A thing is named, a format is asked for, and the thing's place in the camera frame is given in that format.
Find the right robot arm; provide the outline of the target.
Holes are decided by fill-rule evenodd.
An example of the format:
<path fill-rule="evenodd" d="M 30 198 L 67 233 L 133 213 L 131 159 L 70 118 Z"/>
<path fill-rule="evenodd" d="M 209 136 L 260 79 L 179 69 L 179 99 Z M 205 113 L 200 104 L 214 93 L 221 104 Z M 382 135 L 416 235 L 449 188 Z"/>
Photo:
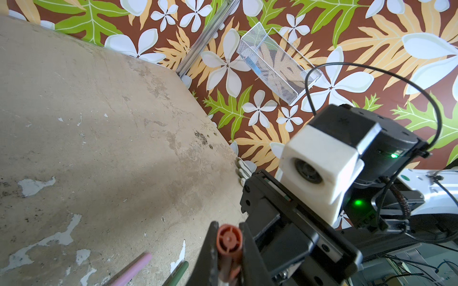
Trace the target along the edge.
<path fill-rule="evenodd" d="M 429 146 L 391 119 L 329 105 L 278 152 L 276 179 L 246 180 L 245 286 L 339 286 L 364 260 L 458 237 L 458 172 L 412 170 Z"/>

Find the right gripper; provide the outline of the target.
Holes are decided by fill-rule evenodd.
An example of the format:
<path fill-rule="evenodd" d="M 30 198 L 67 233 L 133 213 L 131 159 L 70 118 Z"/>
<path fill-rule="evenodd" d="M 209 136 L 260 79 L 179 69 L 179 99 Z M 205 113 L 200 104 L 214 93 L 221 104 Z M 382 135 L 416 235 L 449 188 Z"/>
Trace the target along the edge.
<path fill-rule="evenodd" d="M 361 269 L 361 252 L 268 172 L 245 181 L 240 205 L 275 285 L 341 286 Z"/>

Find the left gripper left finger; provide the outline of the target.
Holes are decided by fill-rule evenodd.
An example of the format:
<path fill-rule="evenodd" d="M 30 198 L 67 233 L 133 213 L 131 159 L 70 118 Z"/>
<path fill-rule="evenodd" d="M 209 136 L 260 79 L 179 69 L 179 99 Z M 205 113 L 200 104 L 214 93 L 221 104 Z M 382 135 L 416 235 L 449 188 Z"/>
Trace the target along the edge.
<path fill-rule="evenodd" d="M 186 286 L 218 285 L 218 250 L 216 246 L 219 223 L 210 223 L 195 267 Z"/>

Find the pink pen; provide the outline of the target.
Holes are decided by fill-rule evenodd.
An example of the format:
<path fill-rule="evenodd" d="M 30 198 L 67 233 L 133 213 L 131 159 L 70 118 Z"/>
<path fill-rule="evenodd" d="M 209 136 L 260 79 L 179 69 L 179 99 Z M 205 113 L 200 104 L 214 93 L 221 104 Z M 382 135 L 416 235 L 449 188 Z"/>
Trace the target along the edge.
<path fill-rule="evenodd" d="M 138 256 L 135 261 L 116 274 L 111 280 L 106 282 L 105 286 L 126 286 L 151 260 L 151 253 L 143 253 Z"/>

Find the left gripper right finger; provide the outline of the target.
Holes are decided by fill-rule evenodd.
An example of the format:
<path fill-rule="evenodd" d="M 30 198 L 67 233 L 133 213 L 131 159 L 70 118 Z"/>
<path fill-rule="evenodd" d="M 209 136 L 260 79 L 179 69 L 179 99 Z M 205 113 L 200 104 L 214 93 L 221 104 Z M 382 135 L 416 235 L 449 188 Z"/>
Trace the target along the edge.
<path fill-rule="evenodd" d="M 239 224 L 242 231 L 241 286 L 273 286 L 274 283 L 264 264 L 247 223 Z"/>

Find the brown white marker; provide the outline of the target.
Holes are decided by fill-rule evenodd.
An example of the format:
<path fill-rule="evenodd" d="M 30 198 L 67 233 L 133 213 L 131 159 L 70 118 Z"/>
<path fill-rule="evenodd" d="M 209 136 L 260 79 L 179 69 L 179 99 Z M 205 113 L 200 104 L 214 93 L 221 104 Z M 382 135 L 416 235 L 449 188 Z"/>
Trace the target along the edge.
<path fill-rule="evenodd" d="M 234 225 L 219 227 L 216 238 L 218 251 L 218 278 L 229 286 L 238 286 L 242 269 L 243 234 Z"/>

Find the light green pen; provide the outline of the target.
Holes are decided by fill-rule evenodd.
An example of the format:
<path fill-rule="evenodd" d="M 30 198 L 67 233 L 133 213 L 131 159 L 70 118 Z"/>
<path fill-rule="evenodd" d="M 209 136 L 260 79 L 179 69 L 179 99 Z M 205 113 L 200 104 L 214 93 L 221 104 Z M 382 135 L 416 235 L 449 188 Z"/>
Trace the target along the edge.
<path fill-rule="evenodd" d="M 189 262 L 184 260 L 178 264 L 170 276 L 162 284 L 163 286 L 177 286 L 189 267 Z"/>

